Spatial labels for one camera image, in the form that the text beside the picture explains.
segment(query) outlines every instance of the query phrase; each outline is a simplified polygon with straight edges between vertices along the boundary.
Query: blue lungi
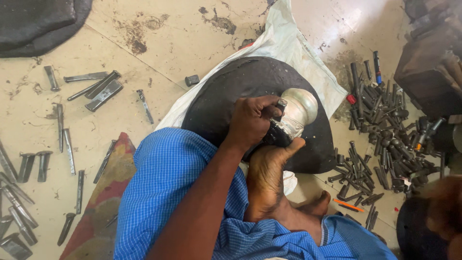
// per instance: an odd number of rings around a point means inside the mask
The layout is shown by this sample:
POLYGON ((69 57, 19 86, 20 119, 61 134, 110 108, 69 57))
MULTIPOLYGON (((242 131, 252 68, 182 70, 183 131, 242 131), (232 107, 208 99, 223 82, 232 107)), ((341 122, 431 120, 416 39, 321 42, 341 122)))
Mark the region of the blue lungi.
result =
MULTIPOLYGON (((199 135, 175 128, 155 131, 141 142, 134 155, 137 172, 119 207, 114 259, 146 257, 171 213, 216 151, 199 135)), ((244 222, 248 204, 245 177, 238 167, 213 259, 396 259, 375 235, 345 217, 324 216, 318 247, 308 232, 290 232, 276 220, 244 222)))

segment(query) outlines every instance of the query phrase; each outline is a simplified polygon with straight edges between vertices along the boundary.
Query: tile floor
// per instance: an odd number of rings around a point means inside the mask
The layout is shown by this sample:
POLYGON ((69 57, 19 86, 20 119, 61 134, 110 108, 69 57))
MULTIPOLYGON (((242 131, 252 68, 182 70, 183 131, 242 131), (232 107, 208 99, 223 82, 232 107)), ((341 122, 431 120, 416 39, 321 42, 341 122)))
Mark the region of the tile floor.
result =
MULTIPOLYGON (((173 102, 186 93, 184 77, 204 76, 217 63, 238 50, 246 39, 261 34, 269 4, 274 0, 179 0, 126 1, 95 0, 83 28, 70 40, 49 54, 37 58, 0 60, 0 138, 16 169, 19 153, 51 150, 48 179, 37 183, 37 164, 30 181, 20 186, 35 200, 26 205, 40 226, 34 229, 39 243, 31 260, 58 259, 65 244, 56 245, 64 215, 74 211, 77 179, 70 176, 67 154, 58 150, 54 103, 62 103, 65 127, 71 129, 77 170, 85 169, 85 208, 95 185, 94 176, 111 139, 121 131, 129 134, 137 146, 165 116, 173 102), (61 86, 58 93, 49 90, 43 66, 53 65, 61 86), (68 102, 66 98, 88 82, 66 84, 63 76, 97 71, 118 70, 124 90, 92 113, 84 108, 85 98, 68 102), (147 121, 136 89, 143 88, 156 123, 147 121)), ((372 59, 378 50, 384 79, 390 79, 406 43, 409 19, 401 0, 292 0, 293 16, 300 31, 317 54, 336 75, 339 83, 350 89, 349 64, 372 59)), ((346 106, 341 105, 331 118, 334 145, 347 153, 348 141, 355 140, 364 154, 366 135, 348 131, 346 106)), ((413 118, 420 111, 410 107, 413 118)), ((326 185, 327 177, 298 174, 299 185, 289 199, 301 203, 326 189, 334 197, 341 186, 326 185)), ((403 202, 402 194, 385 192, 377 203, 379 221, 375 231, 388 246, 398 248, 395 222, 403 202)), ((329 212, 345 209, 330 205, 329 212)), ((360 222, 365 213, 349 213, 360 222)), ((9 233, 17 232, 15 225, 9 233)), ((11 259, 0 250, 0 258, 11 259)))

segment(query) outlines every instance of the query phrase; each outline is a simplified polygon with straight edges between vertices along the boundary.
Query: black cloth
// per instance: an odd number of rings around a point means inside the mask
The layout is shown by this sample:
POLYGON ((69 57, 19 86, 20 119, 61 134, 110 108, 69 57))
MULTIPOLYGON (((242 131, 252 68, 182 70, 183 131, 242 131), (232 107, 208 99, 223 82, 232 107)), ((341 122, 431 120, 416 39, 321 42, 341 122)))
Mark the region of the black cloth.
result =
MULTIPOLYGON (((4 43, 4 46, 3 48, 0 48, 0 58, 40 56, 51 51, 70 37, 74 36, 74 34, 77 33, 83 26, 88 14, 90 13, 92 0, 70 1, 71 3, 73 1, 73 5, 69 3, 68 5, 56 7, 54 14, 50 14, 48 18, 43 17, 40 14, 32 14, 32 11, 30 10, 29 14, 32 18, 39 17, 43 19, 50 19, 51 21, 48 23, 42 22, 43 24, 47 24, 47 26, 37 28, 36 31, 28 29, 27 33, 24 34, 24 37, 15 38, 16 43, 12 41, 13 38, 4 39, 4 32, 8 32, 8 30, 7 28, 2 28, 0 30, 0 37, 2 38, 0 40, 0 44, 4 43), (73 6, 74 14, 71 14, 69 6, 73 6), (63 15, 63 12, 65 11, 69 12, 68 16, 63 15)), ((0 6, 7 2, 14 2, 14 0, 0 0, 0 6)), ((20 0, 19 2, 27 4, 29 1, 20 0)), ((39 1, 38 3, 48 5, 53 2, 63 5, 63 1, 39 1)), ((0 13, 0 24, 2 23, 2 15, 3 13, 0 13)), ((23 25, 24 28, 41 25, 38 21, 34 22, 33 20, 28 20, 28 23, 29 24, 23 25)))
POLYGON ((288 64, 269 57, 246 57, 229 63, 204 84, 186 112, 183 129, 193 131, 215 146, 225 139, 234 102, 240 98, 281 94, 288 88, 302 88, 318 102, 316 120, 305 126, 301 148, 284 170, 296 173, 324 173, 336 165, 329 119, 310 83, 288 64))

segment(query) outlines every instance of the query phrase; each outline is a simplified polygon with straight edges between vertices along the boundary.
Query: metal pot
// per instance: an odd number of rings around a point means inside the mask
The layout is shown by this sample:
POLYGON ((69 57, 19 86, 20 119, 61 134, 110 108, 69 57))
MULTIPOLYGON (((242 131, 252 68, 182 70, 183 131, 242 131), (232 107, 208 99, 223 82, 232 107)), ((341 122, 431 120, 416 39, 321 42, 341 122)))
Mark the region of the metal pot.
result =
POLYGON ((313 94, 301 88, 289 88, 282 93, 281 98, 287 102, 285 114, 280 121, 271 119, 264 141, 286 147, 294 138, 302 135, 306 125, 315 121, 318 103, 313 94))

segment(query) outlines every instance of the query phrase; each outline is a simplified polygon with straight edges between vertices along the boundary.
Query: pencil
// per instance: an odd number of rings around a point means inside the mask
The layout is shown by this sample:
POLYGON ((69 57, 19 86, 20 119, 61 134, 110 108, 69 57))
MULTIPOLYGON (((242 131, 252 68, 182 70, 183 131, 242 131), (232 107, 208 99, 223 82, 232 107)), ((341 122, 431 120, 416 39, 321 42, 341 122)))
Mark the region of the pencil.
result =
POLYGON ((362 210, 362 209, 360 209, 360 208, 357 208, 357 207, 355 207, 355 206, 353 206, 353 205, 350 205, 350 204, 348 204, 348 203, 345 203, 345 202, 343 202, 343 201, 339 201, 338 199, 334 199, 334 201, 337 202, 337 203, 343 204, 343 205, 345 205, 345 206, 347 206, 347 207, 350 207, 350 208, 352 208, 352 209, 359 210, 360 212, 364 212, 364 210, 362 210))

